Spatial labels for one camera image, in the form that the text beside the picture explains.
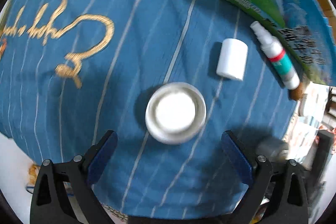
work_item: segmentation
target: box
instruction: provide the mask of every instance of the box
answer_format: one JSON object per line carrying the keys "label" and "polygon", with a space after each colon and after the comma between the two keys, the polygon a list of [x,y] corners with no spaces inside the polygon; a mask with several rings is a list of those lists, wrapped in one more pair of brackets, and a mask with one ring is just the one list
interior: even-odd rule
{"label": "box", "polygon": [[[279,38],[317,84],[336,85],[332,28],[317,0],[228,0]],[[330,4],[323,2],[332,19]]]}

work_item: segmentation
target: spray bottle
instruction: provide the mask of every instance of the spray bottle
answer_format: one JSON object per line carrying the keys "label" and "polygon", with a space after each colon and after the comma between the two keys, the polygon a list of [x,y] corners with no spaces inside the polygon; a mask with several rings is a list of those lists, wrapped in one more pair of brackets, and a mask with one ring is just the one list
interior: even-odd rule
{"label": "spray bottle", "polygon": [[272,36],[258,21],[253,22],[250,27],[260,41],[262,51],[280,75],[285,87],[289,90],[296,89],[300,84],[300,79],[280,41]]}

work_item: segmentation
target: screw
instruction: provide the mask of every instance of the screw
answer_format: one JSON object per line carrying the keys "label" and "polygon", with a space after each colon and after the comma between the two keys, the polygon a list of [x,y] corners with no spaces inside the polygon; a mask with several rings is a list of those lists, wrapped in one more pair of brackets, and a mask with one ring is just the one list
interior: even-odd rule
{"label": "screw", "polygon": [[44,160],[44,161],[43,161],[43,165],[44,165],[44,166],[48,166],[49,164],[50,164],[50,160]]}
{"label": "screw", "polygon": [[266,161],[266,157],[263,156],[263,155],[259,155],[259,156],[258,156],[258,160],[259,160],[260,162],[265,162],[265,161]]}
{"label": "screw", "polygon": [[295,160],[289,160],[289,163],[290,163],[290,165],[295,166],[297,162]]}
{"label": "screw", "polygon": [[81,155],[77,155],[77,156],[74,156],[74,157],[73,157],[73,161],[74,161],[74,162],[80,162],[80,161],[82,160],[82,158],[83,158],[83,157],[82,157]]}

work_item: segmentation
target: striped fabric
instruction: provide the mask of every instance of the striped fabric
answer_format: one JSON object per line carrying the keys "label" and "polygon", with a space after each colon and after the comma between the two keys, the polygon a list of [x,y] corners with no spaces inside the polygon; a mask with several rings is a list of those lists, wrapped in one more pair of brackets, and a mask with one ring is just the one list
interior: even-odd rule
{"label": "striped fabric", "polygon": [[[219,146],[222,132],[251,147],[282,138],[295,107],[252,22],[224,0],[12,0],[0,131],[40,164],[71,160],[115,130],[118,147],[94,188],[102,203],[156,218],[230,212],[246,186]],[[242,82],[215,73],[230,37],[249,47]],[[89,51],[95,45],[104,47]],[[153,89],[174,81],[200,90],[207,123],[169,146],[148,134],[144,113]]]}

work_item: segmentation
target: blue gripper pad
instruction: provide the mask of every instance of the blue gripper pad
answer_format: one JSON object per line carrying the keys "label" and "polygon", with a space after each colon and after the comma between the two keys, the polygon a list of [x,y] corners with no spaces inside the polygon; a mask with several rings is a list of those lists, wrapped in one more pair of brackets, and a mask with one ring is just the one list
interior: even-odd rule
{"label": "blue gripper pad", "polygon": [[93,158],[91,164],[88,167],[87,183],[92,185],[98,182],[101,177],[109,159],[114,153],[117,147],[118,136],[115,132],[109,136],[105,141],[97,155]]}
{"label": "blue gripper pad", "polygon": [[221,139],[221,145],[229,158],[230,163],[236,169],[241,182],[249,187],[253,184],[252,166],[241,152],[236,143],[231,139],[228,133],[224,132]]}

